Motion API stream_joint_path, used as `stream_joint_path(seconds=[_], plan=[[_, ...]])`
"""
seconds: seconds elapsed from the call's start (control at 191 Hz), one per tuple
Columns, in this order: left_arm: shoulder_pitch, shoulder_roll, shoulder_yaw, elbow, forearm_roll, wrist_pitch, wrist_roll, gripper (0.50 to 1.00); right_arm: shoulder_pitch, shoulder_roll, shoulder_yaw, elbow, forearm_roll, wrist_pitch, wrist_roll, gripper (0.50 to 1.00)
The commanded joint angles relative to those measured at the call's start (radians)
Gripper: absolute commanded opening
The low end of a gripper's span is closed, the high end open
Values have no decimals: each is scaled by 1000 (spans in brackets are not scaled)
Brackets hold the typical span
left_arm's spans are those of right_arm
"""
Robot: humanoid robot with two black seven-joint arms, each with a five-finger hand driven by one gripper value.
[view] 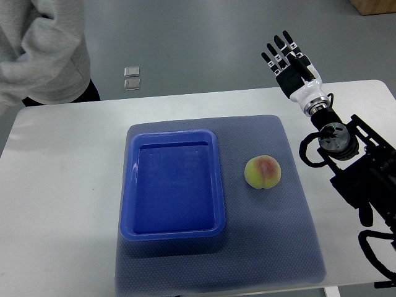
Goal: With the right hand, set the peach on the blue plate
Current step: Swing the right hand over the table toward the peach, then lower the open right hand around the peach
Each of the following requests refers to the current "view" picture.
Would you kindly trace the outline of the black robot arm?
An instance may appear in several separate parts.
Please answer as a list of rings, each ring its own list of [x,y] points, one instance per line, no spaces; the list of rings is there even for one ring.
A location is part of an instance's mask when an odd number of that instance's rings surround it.
[[[287,31],[274,36],[261,54],[285,96],[299,104],[316,132],[299,145],[300,159],[311,168],[328,166],[334,173],[330,183],[358,210],[365,230],[358,242],[370,264],[385,282],[375,288],[395,286],[395,272],[375,255],[369,239],[395,245],[395,148],[359,116],[344,123],[334,111],[333,93],[322,90],[322,79],[309,58]]]

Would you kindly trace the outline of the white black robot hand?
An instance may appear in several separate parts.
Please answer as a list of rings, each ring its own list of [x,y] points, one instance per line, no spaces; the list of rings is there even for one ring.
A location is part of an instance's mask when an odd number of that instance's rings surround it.
[[[291,35],[286,30],[282,33],[288,45],[278,35],[273,38],[279,53],[271,43],[267,43],[267,49],[277,64],[265,52],[261,56],[275,74],[285,96],[298,103],[305,115],[313,115],[329,107],[329,98],[321,89],[322,79]]]

